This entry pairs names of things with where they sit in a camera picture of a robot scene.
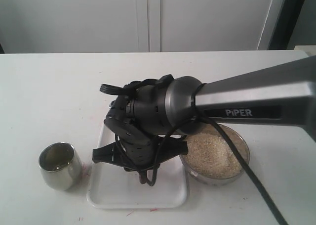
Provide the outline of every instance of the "table surface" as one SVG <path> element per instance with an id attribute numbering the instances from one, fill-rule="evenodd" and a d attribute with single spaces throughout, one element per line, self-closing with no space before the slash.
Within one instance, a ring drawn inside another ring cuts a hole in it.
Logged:
<path id="1" fill-rule="evenodd" d="M 86 200 L 103 117 L 113 96 L 102 83 L 191 75 L 213 82 L 307 55 L 302 51 L 233 51 L 0 55 L 1 224 L 277 224 L 247 175 L 209 187 L 189 178 L 190 195 L 176 209 L 99 210 Z M 289 224 L 316 224 L 316 145 L 300 128 L 229 125 L 250 148 L 250 166 Z M 42 180 L 38 156 L 66 141 L 85 175 L 68 192 Z"/>

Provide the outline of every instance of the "robotic hand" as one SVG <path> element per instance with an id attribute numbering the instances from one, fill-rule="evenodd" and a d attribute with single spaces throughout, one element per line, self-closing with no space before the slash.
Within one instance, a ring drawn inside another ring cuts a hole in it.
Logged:
<path id="1" fill-rule="evenodd" d="M 123 88 L 103 84 L 100 91 L 118 96 L 104 120 L 116 141 L 94 149 L 93 161 L 137 171 L 149 185 L 160 163 L 188 152 L 184 141 L 170 136 L 196 134 L 206 118 L 299 126 L 316 140 L 316 56 L 208 84 L 166 75 Z"/>

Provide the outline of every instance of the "cabinet door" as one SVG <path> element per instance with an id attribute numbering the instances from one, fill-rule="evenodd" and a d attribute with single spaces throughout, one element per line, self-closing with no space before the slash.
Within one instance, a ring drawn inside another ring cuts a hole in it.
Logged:
<path id="1" fill-rule="evenodd" d="M 147 0 L 0 0 L 9 53 L 147 52 Z"/>
<path id="2" fill-rule="evenodd" d="M 267 49 L 282 2 L 161 0 L 160 50 Z"/>

